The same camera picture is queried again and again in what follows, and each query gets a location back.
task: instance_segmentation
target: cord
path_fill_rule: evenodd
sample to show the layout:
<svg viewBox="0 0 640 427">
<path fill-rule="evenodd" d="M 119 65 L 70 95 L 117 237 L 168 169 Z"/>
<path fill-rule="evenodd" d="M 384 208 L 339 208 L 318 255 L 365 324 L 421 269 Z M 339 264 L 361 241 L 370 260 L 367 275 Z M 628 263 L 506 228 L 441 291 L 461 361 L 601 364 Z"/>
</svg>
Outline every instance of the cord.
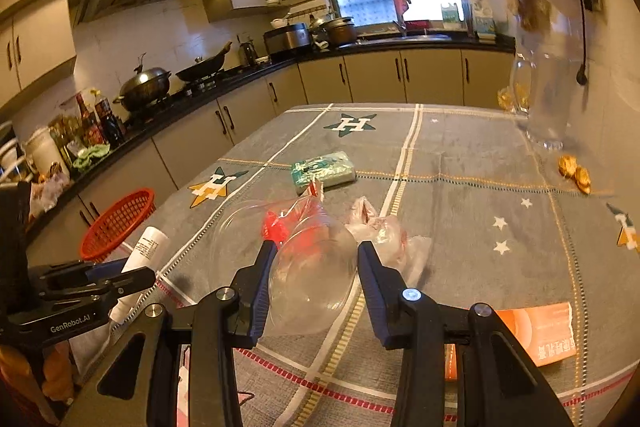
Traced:
<svg viewBox="0 0 640 427">
<path fill-rule="evenodd" d="M 581 86 L 586 86 L 589 82 L 585 70 L 587 68 L 587 30 L 584 21 L 584 0 L 580 0 L 580 15 L 582 16 L 582 64 L 578 73 L 575 75 L 575 80 Z"/>
</svg>

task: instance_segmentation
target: black countertop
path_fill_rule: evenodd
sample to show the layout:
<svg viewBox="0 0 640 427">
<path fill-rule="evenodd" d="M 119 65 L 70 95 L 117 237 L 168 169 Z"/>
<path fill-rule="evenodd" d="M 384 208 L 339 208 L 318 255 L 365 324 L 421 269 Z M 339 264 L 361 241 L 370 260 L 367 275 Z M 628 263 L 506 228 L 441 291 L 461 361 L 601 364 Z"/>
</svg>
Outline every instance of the black countertop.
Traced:
<svg viewBox="0 0 640 427">
<path fill-rule="evenodd" d="M 166 129 L 171 124 L 184 118 L 188 114 L 198 108 L 213 102 L 215 99 L 224 94 L 244 86 L 258 78 L 261 78 L 274 71 L 281 70 L 288 66 L 292 66 L 297 62 L 306 62 L 308 60 L 318 60 L 318 58 L 339 57 L 341 55 L 350 55 L 356 53 L 388 51 L 396 49 L 411 48 L 454 48 L 469 50 L 496 51 L 504 53 L 515 53 L 515 41 L 512 37 L 498 36 L 495 42 L 480 42 L 477 39 L 470 38 L 465 34 L 449 34 L 448 38 L 436 38 L 435 36 L 417 37 L 411 36 L 406 38 L 389 38 L 366 41 L 359 44 L 348 44 L 335 50 L 325 50 L 322 52 L 310 52 L 308 55 L 298 58 L 284 60 L 277 64 L 260 68 L 248 73 L 239 73 L 238 75 L 224 80 L 213 89 L 206 90 L 196 96 L 185 97 L 181 100 L 173 102 L 170 107 L 164 109 L 147 122 L 142 128 L 132 130 L 126 134 L 126 141 L 117 149 L 114 149 L 108 156 L 103 158 L 100 163 L 96 164 L 89 171 L 81 174 L 73 181 L 72 185 L 58 198 L 58 204 L 49 212 L 41 215 L 31 223 L 27 230 L 27 243 L 29 244 L 35 237 L 51 222 L 51 220 L 59 213 L 60 210 L 73 198 L 75 198 L 82 190 L 87 188 L 96 178 L 105 172 L 109 167 L 114 165 L 118 160 L 123 158 L 143 142 L 155 136 L 157 133 Z"/>
</svg>

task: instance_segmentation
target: lower cabinet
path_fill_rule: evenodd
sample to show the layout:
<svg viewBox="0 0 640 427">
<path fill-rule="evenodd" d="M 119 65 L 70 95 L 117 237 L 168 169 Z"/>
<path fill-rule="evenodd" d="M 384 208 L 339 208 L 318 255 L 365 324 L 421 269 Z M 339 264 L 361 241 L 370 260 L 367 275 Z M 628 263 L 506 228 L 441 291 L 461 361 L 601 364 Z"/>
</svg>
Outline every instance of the lower cabinet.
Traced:
<svg viewBox="0 0 640 427">
<path fill-rule="evenodd" d="M 240 143 L 276 116 L 268 86 L 261 79 L 218 99 L 223 124 L 234 144 Z"/>
<path fill-rule="evenodd" d="M 138 188 L 152 188 L 156 208 L 177 190 L 152 140 L 129 152 L 80 192 L 87 208 L 99 213 Z"/>
<path fill-rule="evenodd" d="M 234 146 L 215 100 L 162 130 L 153 141 L 178 188 Z"/>
<path fill-rule="evenodd" d="M 463 50 L 465 105 L 500 109 L 497 93 L 509 85 L 512 64 L 507 53 Z"/>
<path fill-rule="evenodd" d="M 400 57 L 408 103 L 464 105 L 460 50 L 403 50 Z"/>
<path fill-rule="evenodd" d="M 308 103 L 353 102 L 342 57 L 300 62 L 298 68 Z"/>
<path fill-rule="evenodd" d="M 27 247 L 29 266 L 78 261 L 90 216 L 80 198 L 69 201 Z"/>
<path fill-rule="evenodd" d="M 346 55 L 353 102 L 406 102 L 397 51 Z"/>
<path fill-rule="evenodd" d="M 306 104 L 305 88 L 296 65 L 275 71 L 264 77 L 276 115 L 297 105 Z"/>
</svg>

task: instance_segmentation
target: white tube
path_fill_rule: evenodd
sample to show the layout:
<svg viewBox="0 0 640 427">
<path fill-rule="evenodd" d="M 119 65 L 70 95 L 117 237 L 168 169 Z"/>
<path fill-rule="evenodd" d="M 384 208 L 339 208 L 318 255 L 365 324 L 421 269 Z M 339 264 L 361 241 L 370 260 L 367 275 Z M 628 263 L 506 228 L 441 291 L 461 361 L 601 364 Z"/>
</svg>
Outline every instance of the white tube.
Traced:
<svg viewBox="0 0 640 427">
<path fill-rule="evenodd" d="M 131 252 L 122 272 L 135 270 L 142 266 L 146 266 L 153 271 L 159 269 L 162 264 L 162 253 L 169 246 L 169 238 L 155 227 L 146 227 L 145 232 L 140 237 L 136 247 Z M 122 299 L 118 299 L 118 304 L 111 310 L 109 316 L 111 320 L 122 323 L 127 318 L 129 312 L 138 302 L 138 298 L 142 292 L 127 295 Z"/>
</svg>

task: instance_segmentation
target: glass pitcher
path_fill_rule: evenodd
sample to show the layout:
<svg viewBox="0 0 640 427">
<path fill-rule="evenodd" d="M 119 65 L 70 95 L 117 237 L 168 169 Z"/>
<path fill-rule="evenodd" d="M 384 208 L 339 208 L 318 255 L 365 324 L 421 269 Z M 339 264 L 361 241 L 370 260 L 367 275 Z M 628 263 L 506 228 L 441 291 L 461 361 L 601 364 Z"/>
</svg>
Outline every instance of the glass pitcher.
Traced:
<svg viewBox="0 0 640 427">
<path fill-rule="evenodd" d="M 526 134 L 546 149 L 562 149 L 579 61 L 538 43 L 519 50 L 511 70 L 517 114 L 528 116 Z"/>
</svg>

